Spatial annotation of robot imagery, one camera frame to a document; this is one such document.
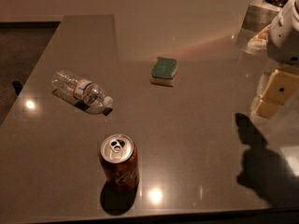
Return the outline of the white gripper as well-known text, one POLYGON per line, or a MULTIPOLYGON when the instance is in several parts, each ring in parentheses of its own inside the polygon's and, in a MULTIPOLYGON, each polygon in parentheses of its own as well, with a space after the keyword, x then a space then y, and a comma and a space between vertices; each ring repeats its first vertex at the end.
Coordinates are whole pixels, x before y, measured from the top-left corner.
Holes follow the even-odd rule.
MULTIPOLYGON (((299 0, 289 0, 270 25, 249 42, 251 49, 266 49, 278 63, 299 64, 299 0)), ((299 91, 299 67, 279 66, 262 74, 252 102, 252 113, 270 119, 299 91)))

